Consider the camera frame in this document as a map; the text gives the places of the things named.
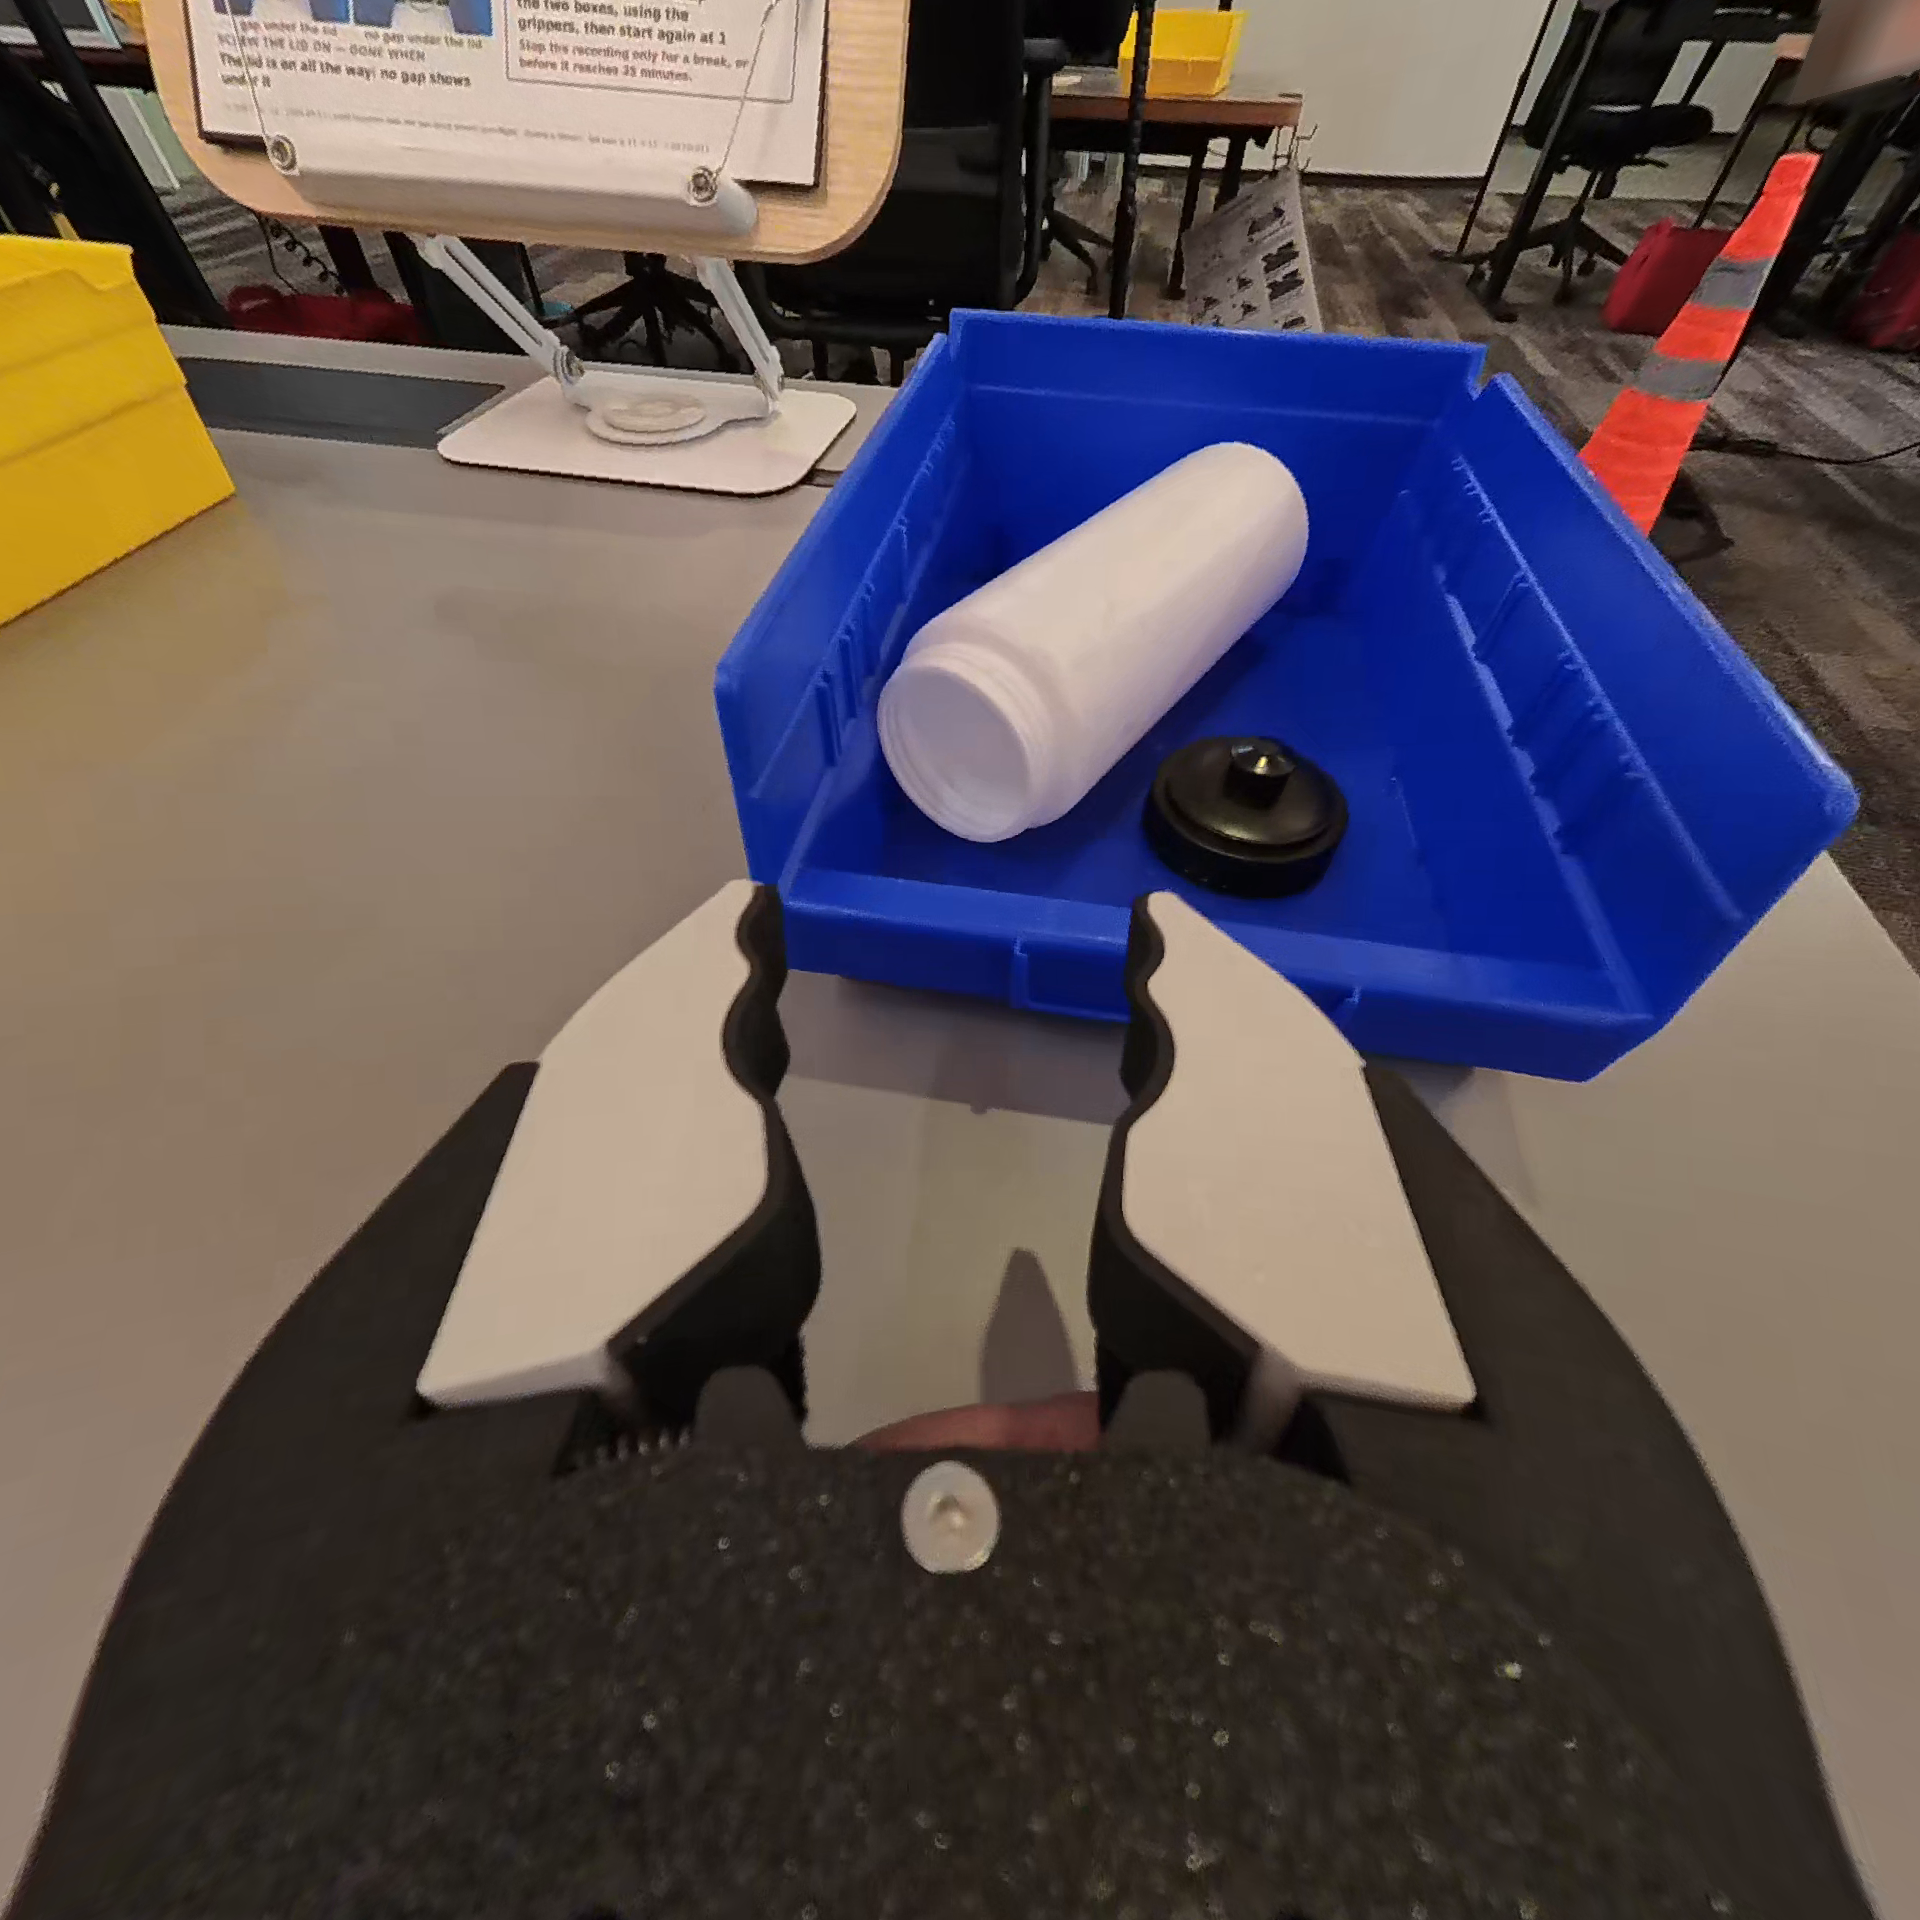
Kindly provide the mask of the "wooden table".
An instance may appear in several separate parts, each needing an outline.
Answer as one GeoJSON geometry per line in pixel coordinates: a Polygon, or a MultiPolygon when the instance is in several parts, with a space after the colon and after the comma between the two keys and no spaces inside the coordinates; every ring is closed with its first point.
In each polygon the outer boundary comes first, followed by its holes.
{"type": "MultiPolygon", "coordinates": [[[[1296,127],[1306,96],[1259,76],[1231,76],[1218,94],[1155,94],[1142,102],[1142,148],[1187,154],[1200,136],[1266,139],[1296,127]]],[[[1062,143],[1116,154],[1128,114],[1128,85],[1112,66],[1068,66],[1052,77],[1048,122],[1062,143]]]]}

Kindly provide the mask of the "red bag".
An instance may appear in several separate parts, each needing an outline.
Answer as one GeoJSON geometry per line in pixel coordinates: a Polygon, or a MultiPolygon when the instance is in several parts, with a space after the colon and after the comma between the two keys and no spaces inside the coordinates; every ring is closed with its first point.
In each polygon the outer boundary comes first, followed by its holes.
{"type": "Polygon", "coordinates": [[[1726,229],[1682,224],[1672,214],[1648,224],[1603,300],[1600,322],[1613,333],[1661,335],[1694,296],[1727,236],[1726,229]]]}

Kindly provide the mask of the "black office chair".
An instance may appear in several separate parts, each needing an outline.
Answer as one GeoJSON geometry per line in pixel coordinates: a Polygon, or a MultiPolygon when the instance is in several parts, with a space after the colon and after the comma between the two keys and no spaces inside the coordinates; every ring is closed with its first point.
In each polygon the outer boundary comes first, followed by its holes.
{"type": "Polygon", "coordinates": [[[1523,125],[1535,163],[1519,211],[1495,244],[1466,256],[1469,288],[1493,322],[1517,316],[1506,286],[1528,252],[1546,252],[1557,270],[1557,304],[1570,301],[1575,283],[1600,262],[1624,266],[1627,252],[1592,229],[1588,207],[1612,198],[1624,172],[1660,165],[1712,132],[1707,107],[1660,102],[1660,92],[1682,45],[1707,38],[1714,10],[1714,2],[1575,4],[1568,42],[1523,125]]]}

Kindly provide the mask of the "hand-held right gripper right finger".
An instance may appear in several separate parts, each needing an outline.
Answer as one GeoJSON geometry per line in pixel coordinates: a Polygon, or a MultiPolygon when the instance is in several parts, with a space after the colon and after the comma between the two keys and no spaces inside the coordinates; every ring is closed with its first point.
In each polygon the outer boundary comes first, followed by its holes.
{"type": "Polygon", "coordinates": [[[1171,891],[1133,904],[1125,1108],[1087,1251],[1096,1411],[1174,1376],[1271,1451],[1318,1394],[1455,1416],[1477,1383],[1358,1050],[1171,891]]]}

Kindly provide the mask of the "white plastic bottle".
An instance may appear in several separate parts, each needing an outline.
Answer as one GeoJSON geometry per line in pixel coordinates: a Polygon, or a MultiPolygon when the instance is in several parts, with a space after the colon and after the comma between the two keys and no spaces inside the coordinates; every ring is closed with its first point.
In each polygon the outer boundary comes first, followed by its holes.
{"type": "Polygon", "coordinates": [[[1307,544],[1278,455],[1181,458],[918,627],[877,698],[890,772],[968,843],[1061,820],[1285,597],[1307,544]]]}

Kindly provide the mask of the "hanging printed sheet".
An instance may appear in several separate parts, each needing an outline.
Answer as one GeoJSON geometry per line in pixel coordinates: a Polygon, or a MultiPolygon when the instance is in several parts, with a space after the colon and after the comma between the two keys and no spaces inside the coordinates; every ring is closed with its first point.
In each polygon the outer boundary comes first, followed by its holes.
{"type": "Polygon", "coordinates": [[[1302,173],[1285,163],[1184,237],[1184,320],[1203,330],[1318,333],[1302,173]]]}

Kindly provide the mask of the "instruction board on stand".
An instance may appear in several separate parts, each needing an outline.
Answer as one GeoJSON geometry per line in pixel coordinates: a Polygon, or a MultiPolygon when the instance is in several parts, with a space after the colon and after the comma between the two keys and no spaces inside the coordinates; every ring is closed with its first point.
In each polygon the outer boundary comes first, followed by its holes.
{"type": "Polygon", "coordinates": [[[191,2],[205,136],[304,175],[816,184],[828,2],[191,2]]]}

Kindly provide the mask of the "small yellow bin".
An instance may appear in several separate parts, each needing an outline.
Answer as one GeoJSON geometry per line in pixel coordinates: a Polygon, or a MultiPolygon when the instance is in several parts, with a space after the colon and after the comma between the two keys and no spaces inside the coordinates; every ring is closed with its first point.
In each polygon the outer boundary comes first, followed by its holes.
{"type": "Polygon", "coordinates": [[[1144,98],[1211,100],[1231,82],[1244,10],[1155,4],[1144,98]]]}

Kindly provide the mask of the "blue plastic bin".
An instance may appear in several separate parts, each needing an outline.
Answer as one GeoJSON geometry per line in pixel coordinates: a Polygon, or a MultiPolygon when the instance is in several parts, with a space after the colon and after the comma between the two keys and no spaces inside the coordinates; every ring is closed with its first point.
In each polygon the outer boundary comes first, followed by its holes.
{"type": "Polygon", "coordinates": [[[750,874],[795,970],[1122,1021],[1172,888],[1371,1054],[1588,1082],[1658,1032],[1853,820],[1741,647],[1474,343],[966,310],[722,653],[750,874]],[[971,845],[880,758],[915,631],[1216,440],[1302,482],[1302,575],[1058,822],[971,845]],[[1266,731],[1350,820],[1291,898],[1192,888],[1144,794],[1266,731]]]}

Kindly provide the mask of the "wooden instruction board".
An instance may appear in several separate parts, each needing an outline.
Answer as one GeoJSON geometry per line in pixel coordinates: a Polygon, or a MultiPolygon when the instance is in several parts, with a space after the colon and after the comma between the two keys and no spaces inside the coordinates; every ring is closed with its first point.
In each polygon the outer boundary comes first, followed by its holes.
{"type": "Polygon", "coordinates": [[[304,175],[285,154],[200,130],[184,6],[141,6],[159,102],[187,158],[228,198],[280,219],[458,234],[581,250],[810,262],[844,250],[896,175],[904,114],[904,2],[830,2],[816,184],[743,184],[714,173],[584,191],[471,181],[304,175]]]}

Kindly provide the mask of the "black bottle lid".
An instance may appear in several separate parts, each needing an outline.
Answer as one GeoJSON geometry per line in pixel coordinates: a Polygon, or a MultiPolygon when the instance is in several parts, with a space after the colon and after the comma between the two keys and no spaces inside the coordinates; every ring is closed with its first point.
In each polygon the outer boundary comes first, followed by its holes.
{"type": "Polygon", "coordinates": [[[1142,800],[1142,837],[1176,877],[1235,898],[1312,888],[1348,830],[1332,775],[1278,736],[1203,736],[1171,752],[1142,800]]]}

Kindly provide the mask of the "yellow plastic bin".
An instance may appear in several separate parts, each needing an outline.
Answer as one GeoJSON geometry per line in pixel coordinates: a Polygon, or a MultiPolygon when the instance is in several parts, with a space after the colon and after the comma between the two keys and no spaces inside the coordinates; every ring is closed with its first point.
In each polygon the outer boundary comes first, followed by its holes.
{"type": "Polygon", "coordinates": [[[127,247],[2,240],[2,620],[226,502],[127,247]]]}

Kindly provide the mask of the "orange traffic cone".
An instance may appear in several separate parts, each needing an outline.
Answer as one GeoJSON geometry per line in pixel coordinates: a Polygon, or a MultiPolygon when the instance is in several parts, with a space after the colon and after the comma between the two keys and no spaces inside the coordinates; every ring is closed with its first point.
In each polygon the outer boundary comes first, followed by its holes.
{"type": "Polygon", "coordinates": [[[1818,173],[1820,155],[1775,158],[1755,200],[1669,330],[1588,435],[1580,459],[1650,536],[1669,506],[1759,292],[1818,173]]]}

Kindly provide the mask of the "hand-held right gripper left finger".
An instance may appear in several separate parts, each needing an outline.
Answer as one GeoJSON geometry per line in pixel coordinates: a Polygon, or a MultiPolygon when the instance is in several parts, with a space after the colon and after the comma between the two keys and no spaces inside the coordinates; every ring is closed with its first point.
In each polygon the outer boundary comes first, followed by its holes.
{"type": "Polygon", "coordinates": [[[694,1426],[728,1370],[804,1416],[823,1251],[776,1093],[783,912],[731,880],[541,1050],[416,1379],[432,1408],[592,1394],[694,1426]]]}

